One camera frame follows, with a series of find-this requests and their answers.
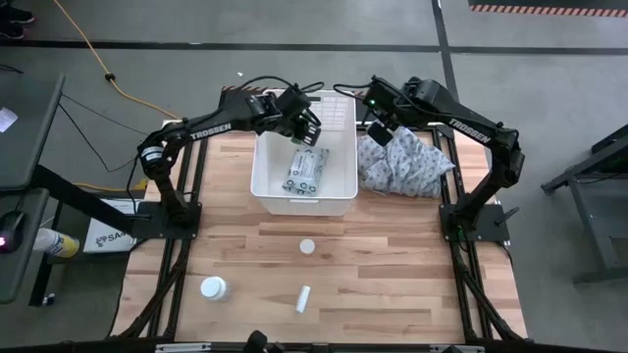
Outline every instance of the crumpled cloth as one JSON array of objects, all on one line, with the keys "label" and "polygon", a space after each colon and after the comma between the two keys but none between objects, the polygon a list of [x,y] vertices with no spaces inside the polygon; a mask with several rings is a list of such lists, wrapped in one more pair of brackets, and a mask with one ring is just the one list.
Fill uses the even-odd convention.
[{"label": "crumpled cloth", "polygon": [[369,135],[360,136],[357,165],[363,188],[412,197],[440,197],[440,176],[454,167],[441,150],[425,145],[403,126],[384,147]]}]

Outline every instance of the gray concrete floor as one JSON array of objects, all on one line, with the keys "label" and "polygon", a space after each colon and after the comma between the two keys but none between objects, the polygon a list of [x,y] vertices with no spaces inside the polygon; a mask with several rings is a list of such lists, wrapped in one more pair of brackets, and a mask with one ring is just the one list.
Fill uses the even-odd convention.
[{"label": "gray concrete floor", "polygon": [[[49,1],[22,0],[40,22],[31,38],[76,39]],[[217,0],[66,0],[88,36],[105,40],[438,44],[429,0],[255,2]],[[474,14],[464,1],[443,0],[451,45],[625,47],[627,20]],[[401,84],[410,76],[444,82],[439,54],[278,51],[99,50],[128,92],[182,116],[213,110],[223,85],[259,75],[306,83],[366,82],[372,74]],[[574,287],[571,279],[596,267],[569,192],[545,196],[539,185],[585,158],[590,146],[623,126],[628,102],[626,57],[454,55],[461,102],[521,132],[527,156],[520,182],[498,198],[521,211],[509,222],[514,272],[531,338],[591,348],[628,350],[628,282]],[[118,96],[86,50],[2,48],[0,63],[27,75],[64,72],[65,93],[139,130],[162,116]],[[110,167],[132,156],[141,135],[111,126],[64,101]],[[43,164],[72,181],[122,187],[129,168],[106,174],[62,114],[55,118]],[[24,293],[33,281],[31,261]],[[59,268],[58,302],[0,307],[0,346],[87,340],[107,334],[124,263]],[[85,320],[70,315],[81,313]]]}]

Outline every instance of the white tag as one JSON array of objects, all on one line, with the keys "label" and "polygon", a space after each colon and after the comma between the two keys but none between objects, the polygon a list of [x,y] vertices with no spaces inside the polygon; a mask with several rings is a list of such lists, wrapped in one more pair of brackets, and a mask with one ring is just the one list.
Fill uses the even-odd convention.
[{"label": "white tag", "polygon": [[18,116],[9,109],[0,109],[0,132],[6,131],[17,119]]}]

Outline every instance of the white cylinder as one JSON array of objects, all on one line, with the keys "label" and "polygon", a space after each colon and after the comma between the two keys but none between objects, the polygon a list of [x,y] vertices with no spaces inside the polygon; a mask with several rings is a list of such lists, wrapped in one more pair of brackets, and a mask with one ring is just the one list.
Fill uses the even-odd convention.
[{"label": "white cylinder", "polygon": [[226,300],[229,294],[229,286],[220,277],[208,277],[200,283],[200,292],[212,301]]},{"label": "white cylinder", "polygon": [[303,239],[303,241],[298,244],[298,248],[303,254],[312,255],[312,253],[316,249],[316,244],[314,244],[314,240],[312,239]]},{"label": "white cylinder", "polygon": [[301,288],[301,293],[298,295],[298,299],[296,300],[296,312],[299,314],[303,314],[303,312],[305,312],[307,299],[310,296],[310,289],[311,288],[307,285],[303,285]]},{"label": "white cylinder", "polygon": [[80,241],[59,231],[40,228],[32,245],[34,251],[44,251],[50,255],[70,258],[80,249]]}]

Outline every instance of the shoe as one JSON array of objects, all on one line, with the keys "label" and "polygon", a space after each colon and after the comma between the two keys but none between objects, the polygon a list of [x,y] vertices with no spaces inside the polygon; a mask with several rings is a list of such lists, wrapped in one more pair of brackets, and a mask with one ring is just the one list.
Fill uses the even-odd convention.
[{"label": "shoe", "polygon": [[24,29],[21,25],[14,25],[7,21],[0,20],[0,36],[11,39],[22,39],[24,38]]},{"label": "shoe", "polygon": [[35,16],[30,11],[16,9],[11,5],[0,7],[0,21],[8,21],[12,24],[27,25],[35,21]]}]

